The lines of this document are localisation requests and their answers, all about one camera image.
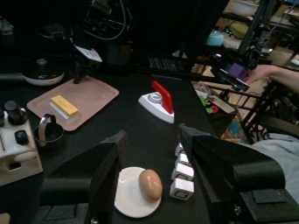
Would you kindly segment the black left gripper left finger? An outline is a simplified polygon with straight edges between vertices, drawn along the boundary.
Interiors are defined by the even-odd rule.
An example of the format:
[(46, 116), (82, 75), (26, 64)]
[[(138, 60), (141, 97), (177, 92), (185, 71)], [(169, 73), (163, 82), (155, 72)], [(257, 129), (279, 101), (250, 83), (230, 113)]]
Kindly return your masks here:
[(39, 224), (113, 224), (126, 147), (127, 133), (121, 130), (49, 175), (42, 184)]

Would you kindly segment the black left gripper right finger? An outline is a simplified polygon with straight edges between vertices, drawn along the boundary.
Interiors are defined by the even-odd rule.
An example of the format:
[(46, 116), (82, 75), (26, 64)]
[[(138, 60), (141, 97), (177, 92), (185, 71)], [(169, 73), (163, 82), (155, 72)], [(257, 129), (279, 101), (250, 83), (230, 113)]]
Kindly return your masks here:
[(179, 138), (199, 175), (211, 223), (286, 221), (286, 177), (279, 163), (186, 125), (179, 126)]

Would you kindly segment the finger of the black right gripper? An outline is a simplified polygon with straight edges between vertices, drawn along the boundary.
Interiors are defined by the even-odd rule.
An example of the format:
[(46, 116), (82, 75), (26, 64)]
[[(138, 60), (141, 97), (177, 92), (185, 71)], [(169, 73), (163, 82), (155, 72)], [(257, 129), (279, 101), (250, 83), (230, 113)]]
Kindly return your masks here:
[(79, 84), (82, 79), (83, 79), (83, 67), (82, 67), (82, 65), (78, 62), (75, 62), (75, 66), (74, 66), (74, 83)]
[(86, 77), (87, 75), (91, 75), (93, 71), (94, 71), (94, 61), (90, 61), (86, 68), (85, 68), (85, 74), (83, 77)]

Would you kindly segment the person's bare hand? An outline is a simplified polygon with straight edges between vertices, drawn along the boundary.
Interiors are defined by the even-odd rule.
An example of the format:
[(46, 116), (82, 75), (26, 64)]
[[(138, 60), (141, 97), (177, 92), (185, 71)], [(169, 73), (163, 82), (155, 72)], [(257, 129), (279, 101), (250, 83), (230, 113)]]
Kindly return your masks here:
[(246, 83), (251, 85), (254, 82), (265, 78), (274, 79), (278, 75), (279, 67), (273, 65), (259, 65), (254, 70), (249, 71)]

